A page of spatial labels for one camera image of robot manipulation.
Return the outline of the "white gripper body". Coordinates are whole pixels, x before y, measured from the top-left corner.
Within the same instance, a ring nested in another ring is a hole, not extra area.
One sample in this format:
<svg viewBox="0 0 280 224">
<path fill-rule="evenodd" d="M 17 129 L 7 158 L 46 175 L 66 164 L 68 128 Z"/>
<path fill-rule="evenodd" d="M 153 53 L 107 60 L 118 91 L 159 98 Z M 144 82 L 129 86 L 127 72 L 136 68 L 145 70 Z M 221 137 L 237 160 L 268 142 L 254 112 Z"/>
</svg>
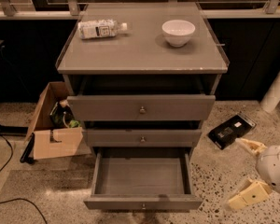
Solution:
<svg viewBox="0 0 280 224">
<path fill-rule="evenodd" d="M 260 177 L 280 194 L 280 146 L 270 146 L 261 152 L 256 169 Z"/>
</svg>

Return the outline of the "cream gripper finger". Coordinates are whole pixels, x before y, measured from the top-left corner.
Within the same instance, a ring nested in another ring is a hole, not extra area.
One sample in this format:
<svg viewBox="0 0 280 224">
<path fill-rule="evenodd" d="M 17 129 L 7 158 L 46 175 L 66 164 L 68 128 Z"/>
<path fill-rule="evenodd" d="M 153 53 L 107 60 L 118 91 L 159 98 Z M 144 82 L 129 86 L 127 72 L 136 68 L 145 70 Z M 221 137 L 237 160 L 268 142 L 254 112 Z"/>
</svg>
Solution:
<svg viewBox="0 0 280 224">
<path fill-rule="evenodd" d="M 245 138 L 236 138 L 235 143 L 254 157 L 257 157 L 260 153 L 267 149 L 263 143 Z"/>
<path fill-rule="evenodd" d="M 249 205 L 266 201 L 272 188 L 265 182 L 246 179 L 227 200 L 227 206 L 232 210 L 240 210 Z"/>
</svg>

